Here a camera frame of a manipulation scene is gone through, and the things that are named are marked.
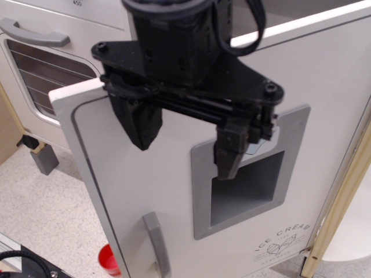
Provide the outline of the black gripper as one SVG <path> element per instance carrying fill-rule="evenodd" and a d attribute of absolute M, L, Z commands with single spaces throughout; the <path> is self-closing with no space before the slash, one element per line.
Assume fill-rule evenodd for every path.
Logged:
<path fill-rule="evenodd" d="M 123 1 L 137 38 L 99 42 L 92 56 L 100 79 L 131 142 L 147 150 L 162 127 L 162 110 L 214 125 L 250 120 L 248 142 L 272 136 L 274 108 L 283 90 L 244 65 L 266 27 L 261 1 L 248 1 L 257 37 L 233 46 L 232 1 Z"/>

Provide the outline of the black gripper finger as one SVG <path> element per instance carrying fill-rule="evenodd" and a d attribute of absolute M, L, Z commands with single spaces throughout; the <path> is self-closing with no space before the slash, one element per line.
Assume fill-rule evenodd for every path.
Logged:
<path fill-rule="evenodd" d="M 233 117 L 217 125 L 214 163 L 217 166 L 219 180 L 235 178 L 239 164 L 249 145 L 249 127 L 249 119 Z"/>

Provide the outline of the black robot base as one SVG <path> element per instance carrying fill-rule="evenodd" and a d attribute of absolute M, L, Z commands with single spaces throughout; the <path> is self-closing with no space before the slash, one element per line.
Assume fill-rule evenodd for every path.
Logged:
<path fill-rule="evenodd" d="M 23 245 L 15 250 L 1 248 L 1 262 L 15 269 L 3 270 L 10 277 L 72 277 Z"/>

